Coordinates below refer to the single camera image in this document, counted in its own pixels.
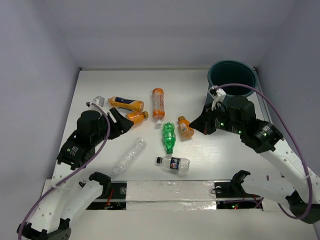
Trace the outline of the small orange bottle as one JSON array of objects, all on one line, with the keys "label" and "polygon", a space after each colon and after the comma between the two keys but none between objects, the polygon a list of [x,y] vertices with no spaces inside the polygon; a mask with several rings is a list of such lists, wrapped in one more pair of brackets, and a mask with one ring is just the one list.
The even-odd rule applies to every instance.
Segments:
[{"label": "small orange bottle", "polygon": [[149,118],[149,114],[147,111],[142,112],[132,112],[125,115],[125,117],[132,121],[134,125],[138,125],[142,123],[144,120]]},{"label": "small orange bottle", "polygon": [[190,139],[195,133],[194,129],[190,127],[190,122],[184,116],[178,117],[177,121],[181,136]]}]

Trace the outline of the orange bottle blue label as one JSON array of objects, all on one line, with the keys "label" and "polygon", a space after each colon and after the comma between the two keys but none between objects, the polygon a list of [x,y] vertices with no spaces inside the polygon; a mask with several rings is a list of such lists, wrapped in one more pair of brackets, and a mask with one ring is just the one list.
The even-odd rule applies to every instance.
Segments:
[{"label": "orange bottle blue label", "polygon": [[140,100],[126,99],[113,96],[107,100],[108,104],[115,108],[123,108],[134,112],[142,112],[144,110],[144,102]]}]

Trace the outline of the clear crushed plastic bottle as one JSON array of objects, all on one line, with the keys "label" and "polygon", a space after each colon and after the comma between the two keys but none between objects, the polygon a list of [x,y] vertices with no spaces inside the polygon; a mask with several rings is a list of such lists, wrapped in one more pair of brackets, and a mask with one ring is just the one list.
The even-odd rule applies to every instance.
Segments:
[{"label": "clear crushed plastic bottle", "polygon": [[146,146],[147,143],[143,138],[136,138],[130,145],[130,147],[121,155],[116,165],[112,169],[112,173],[115,175],[119,175],[127,171],[135,162],[135,160],[139,158],[139,156],[145,150]]}]

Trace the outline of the green plastic bottle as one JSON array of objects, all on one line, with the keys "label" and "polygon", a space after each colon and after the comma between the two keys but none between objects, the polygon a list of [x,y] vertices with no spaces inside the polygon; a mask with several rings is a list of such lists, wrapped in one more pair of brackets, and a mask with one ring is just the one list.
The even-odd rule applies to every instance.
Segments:
[{"label": "green plastic bottle", "polygon": [[168,155],[173,154],[173,149],[176,143],[175,125],[167,122],[162,127],[162,143]]}]

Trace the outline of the clear pepsi bottle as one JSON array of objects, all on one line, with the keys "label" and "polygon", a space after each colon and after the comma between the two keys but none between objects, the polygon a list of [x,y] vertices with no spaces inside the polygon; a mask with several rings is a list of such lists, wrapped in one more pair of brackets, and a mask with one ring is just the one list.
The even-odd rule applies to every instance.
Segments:
[{"label": "clear pepsi bottle", "polygon": [[191,161],[180,157],[158,157],[156,164],[164,170],[169,170],[178,175],[185,175],[190,169]]}]

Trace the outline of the tall orange juice bottle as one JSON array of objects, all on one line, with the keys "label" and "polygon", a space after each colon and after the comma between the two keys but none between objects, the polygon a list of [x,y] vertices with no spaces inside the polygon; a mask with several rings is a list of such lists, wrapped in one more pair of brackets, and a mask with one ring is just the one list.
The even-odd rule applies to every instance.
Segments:
[{"label": "tall orange juice bottle", "polygon": [[152,91],[153,102],[153,118],[158,126],[160,126],[165,117],[164,108],[164,91],[162,88],[155,88]]}]

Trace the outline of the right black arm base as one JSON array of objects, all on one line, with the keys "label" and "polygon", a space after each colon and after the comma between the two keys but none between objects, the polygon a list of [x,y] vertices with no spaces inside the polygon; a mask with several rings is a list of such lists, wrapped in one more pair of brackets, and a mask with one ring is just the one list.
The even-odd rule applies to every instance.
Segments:
[{"label": "right black arm base", "polygon": [[263,209],[262,197],[244,192],[231,181],[216,181],[210,193],[216,198],[218,210]]}]

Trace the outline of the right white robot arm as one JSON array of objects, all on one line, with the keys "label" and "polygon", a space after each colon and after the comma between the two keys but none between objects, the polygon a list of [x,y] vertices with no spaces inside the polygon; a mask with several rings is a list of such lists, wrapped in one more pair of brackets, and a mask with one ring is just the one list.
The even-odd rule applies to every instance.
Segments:
[{"label": "right white robot arm", "polygon": [[320,178],[309,170],[290,148],[283,134],[270,122],[256,117],[255,105],[244,96],[233,96],[226,104],[208,103],[189,125],[210,135],[216,130],[237,134],[247,147],[270,162],[282,175],[272,182],[246,170],[235,173],[219,191],[225,198],[258,195],[288,208],[307,224],[320,220]]}]

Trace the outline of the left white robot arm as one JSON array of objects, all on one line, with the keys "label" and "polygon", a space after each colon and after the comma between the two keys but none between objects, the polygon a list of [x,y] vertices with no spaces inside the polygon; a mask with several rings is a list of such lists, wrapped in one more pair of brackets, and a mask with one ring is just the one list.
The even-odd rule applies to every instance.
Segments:
[{"label": "left white robot arm", "polygon": [[98,197],[112,190],[111,178],[93,172],[81,182],[83,170],[102,151],[108,140],[128,132],[134,125],[112,107],[104,111],[93,102],[80,114],[76,129],[61,146],[51,179],[17,228],[18,239],[68,240],[72,225]]}]

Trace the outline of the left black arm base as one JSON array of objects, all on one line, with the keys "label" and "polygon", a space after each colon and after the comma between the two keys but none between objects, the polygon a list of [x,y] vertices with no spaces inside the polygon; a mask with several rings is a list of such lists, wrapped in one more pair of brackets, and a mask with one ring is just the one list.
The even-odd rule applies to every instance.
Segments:
[{"label": "left black arm base", "polygon": [[108,193],[103,192],[86,210],[125,210],[127,182],[113,181]]}]

